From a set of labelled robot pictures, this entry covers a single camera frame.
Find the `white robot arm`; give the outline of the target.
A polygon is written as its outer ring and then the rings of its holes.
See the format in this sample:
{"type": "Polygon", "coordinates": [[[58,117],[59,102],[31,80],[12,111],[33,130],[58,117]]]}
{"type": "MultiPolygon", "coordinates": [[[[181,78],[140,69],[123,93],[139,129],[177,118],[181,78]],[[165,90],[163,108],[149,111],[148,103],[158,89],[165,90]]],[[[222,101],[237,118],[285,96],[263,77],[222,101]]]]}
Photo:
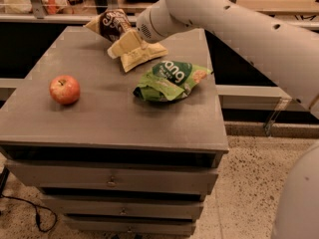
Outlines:
{"type": "MultiPolygon", "coordinates": [[[[159,0],[140,14],[136,26],[109,49],[111,56],[202,28],[319,118],[319,38],[315,33],[229,0],[159,0]]],[[[288,174],[271,239],[319,239],[318,143],[288,174]]]]}

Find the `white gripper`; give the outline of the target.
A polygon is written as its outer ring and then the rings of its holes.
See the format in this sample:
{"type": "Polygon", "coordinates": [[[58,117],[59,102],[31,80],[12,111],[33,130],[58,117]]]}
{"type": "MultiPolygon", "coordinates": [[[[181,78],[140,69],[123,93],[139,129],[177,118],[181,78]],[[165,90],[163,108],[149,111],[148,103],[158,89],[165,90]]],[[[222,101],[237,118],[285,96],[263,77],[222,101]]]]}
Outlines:
{"type": "Polygon", "coordinates": [[[146,42],[156,43],[171,35],[190,30],[188,25],[170,15],[165,0],[159,0],[143,11],[137,18],[136,27],[137,30],[129,30],[108,49],[108,55],[112,59],[137,48],[144,49],[146,42]]]}

